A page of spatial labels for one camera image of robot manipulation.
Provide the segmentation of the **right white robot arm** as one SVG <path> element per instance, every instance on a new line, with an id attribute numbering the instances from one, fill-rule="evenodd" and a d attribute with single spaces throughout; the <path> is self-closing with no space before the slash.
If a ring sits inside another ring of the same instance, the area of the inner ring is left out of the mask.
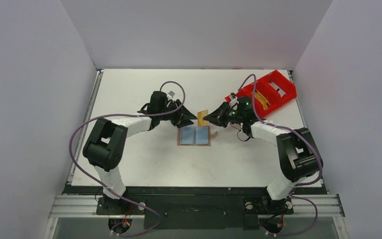
<path id="1" fill-rule="evenodd" d="M 278 209 L 280 200 L 288 197 L 296 186 L 305 185 L 306 178 L 317 175 L 312 183 L 321 178 L 323 161 L 310 130 L 292 129 L 261 119 L 250 97 L 238 97 L 234 105 L 223 102 L 203 119 L 220 127 L 239 124 L 250 139 L 259 139 L 277 148 L 281 171 L 267 186 L 268 194 L 260 200 L 264 211 L 272 213 Z"/>

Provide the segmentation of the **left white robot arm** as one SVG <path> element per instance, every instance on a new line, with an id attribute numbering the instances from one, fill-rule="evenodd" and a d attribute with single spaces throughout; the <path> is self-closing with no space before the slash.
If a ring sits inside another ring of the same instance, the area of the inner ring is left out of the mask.
<path id="1" fill-rule="evenodd" d="M 123 197 L 126 186 L 120 175 L 119 164 L 128 137 L 153 130 L 161 121 L 170 121 L 177 128 L 193 124 L 197 119 L 172 93 L 154 91 L 150 101 L 143 105 L 136 117 L 118 120 L 98 119 L 83 148 L 83 156 L 94 167 L 103 193 L 111 198 L 109 208 L 116 214 L 128 209 L 128 199 Z"/>

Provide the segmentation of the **brown leather card holder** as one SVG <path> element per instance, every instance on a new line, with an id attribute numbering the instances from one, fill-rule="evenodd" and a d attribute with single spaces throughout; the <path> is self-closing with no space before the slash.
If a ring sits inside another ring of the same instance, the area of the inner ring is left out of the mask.
<path id="1" fill-rule="evenodd" d="M 210 126 L 186 126 L 178 129 L 178 146 L 211 146 L 218 132 Z"/>

